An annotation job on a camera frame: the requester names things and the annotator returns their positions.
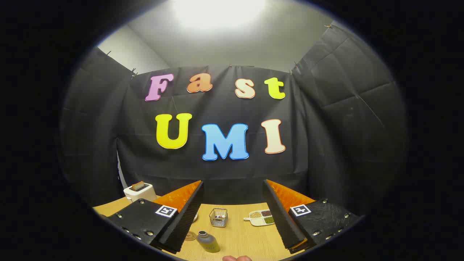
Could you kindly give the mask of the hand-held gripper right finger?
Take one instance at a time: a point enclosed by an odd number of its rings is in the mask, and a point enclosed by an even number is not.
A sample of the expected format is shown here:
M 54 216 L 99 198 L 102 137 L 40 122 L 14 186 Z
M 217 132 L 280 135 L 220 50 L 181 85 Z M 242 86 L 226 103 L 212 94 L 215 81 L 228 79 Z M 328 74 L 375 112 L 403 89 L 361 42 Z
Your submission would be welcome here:
M 283 245 L 292 254 L 324 244 L 359 221 L 358 215 L 327 198 L 314 200 L 268 179 L 262 192 Z

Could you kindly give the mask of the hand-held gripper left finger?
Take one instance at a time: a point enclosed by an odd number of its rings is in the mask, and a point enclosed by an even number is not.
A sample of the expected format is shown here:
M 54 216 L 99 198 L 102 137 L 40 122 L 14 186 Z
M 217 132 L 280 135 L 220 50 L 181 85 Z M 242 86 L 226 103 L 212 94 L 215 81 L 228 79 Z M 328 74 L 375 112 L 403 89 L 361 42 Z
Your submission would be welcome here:
M 198 180 L 156 200 L 135 200 L 105 221 L 138 241 L 176 254 L 181 251 L 203 196 L 203 182 Z

